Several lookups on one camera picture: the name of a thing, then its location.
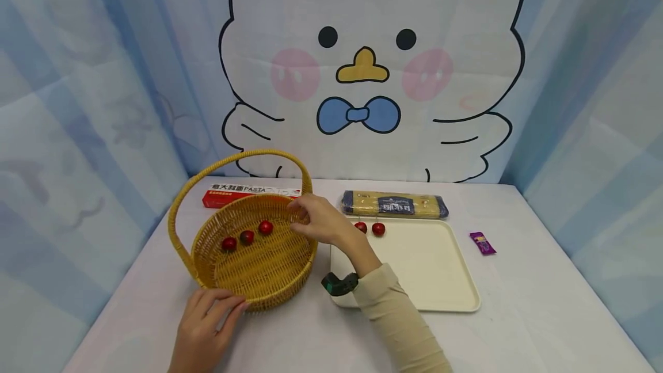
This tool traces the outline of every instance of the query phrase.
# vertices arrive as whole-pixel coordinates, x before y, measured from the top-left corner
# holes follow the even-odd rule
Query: pasta package
[[[440,196],[359,190],[345,191],[341,211],[347,215],[388,218],[444,219],[449,216]]]

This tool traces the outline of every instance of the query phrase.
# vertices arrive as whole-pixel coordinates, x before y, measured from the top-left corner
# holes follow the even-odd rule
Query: basket handle
[[[241,153],[231,155],[226,159],[219,160],[217,163],[210,165],[210,167],[201,170],[200,173],[193,176],[192,178],[189,178],[189,181],[186,182],[186,184],[182,187],[182,190],[180,190],[179,194],[175,197],[175,200],[173,200],[173,206],[170,207],[170,212],[167,216],[167,232],[169,232],[170,242],[173,243],[175,251],[177,251],[185,267],[189,270],[191,276],[196,281],[198,281],[198,283],[200,283],[200,280],[198,280],[198,272],[196,267],[193,265],[193,258],[191,255],[189,255],[186,248],[182,244],[182,241],[180,241],[180,238],[177,236],[177,232],[175,231],[175,221],[180,204],[182,204],[186,194],[189,193],[192,187],[195,186],[197,182],[201,181],[203,177],[209,175],[211,172],[214,172],[216,169],[221,168],[226,164],[234,163],[237,160],[252,157],[254,155],[279,155],[283,158],[291,160],[293,163],[297,164],[297,166],[299,166],[300,170],[302,171],[302,195],[313,193],[313,182],[311,182],[311,176],[306,170],[306,167],[304,167],[304,164],[302,164],[301,161],[292,154],[281,150],[258,149],[242,151]]]

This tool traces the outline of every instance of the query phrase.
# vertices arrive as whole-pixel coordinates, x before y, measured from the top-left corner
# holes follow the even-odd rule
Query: wicker basket
[[[302,170],[302,194],[312,193],[313,184],[306,168],[291,154],[279,150],[252,150],[235,154],[204,169],[192,177],[170,208],[167,229],[180,258],[191,276],[205,288],[224,288],[244,295],[252,303],[249,311],[274,308],[294,297],[311,272],[318,243],[292,232],[292,222],[307,223],[298,213],[286,211],[289,197],[263,194],[244,197],[227,204],[202,226],[191,247],[191,255],[182,245],[175,230],[177,211],[191,188],[203,177],[223,165],[253,155],[279,155],[292,160]],[[258,232],[258,224],[269,220],[274,230],[269,235]],[[239,234],[252,230],[252,245],[239,242]],[[238,239],[237,250],[225,252],[223,238]]]

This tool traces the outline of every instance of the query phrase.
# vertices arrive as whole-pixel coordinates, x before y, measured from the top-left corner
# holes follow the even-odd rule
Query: yellow beak
[[[357,51],[352,64],[343,65],[336,71],[336,81],[341,84],[388,79],[388,69],[375,63],[375,52],[367,46]]]

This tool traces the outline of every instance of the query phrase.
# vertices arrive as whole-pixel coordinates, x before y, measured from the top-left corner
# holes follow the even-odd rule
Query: blue bow tie
[[[374,97],[361,108],[343,98],[330,97],[318,108],[318,128],[324,134],[336,134],[350,123],[363,123],[371,131],[387,134],[400,122],[401,109],[387,97]]]

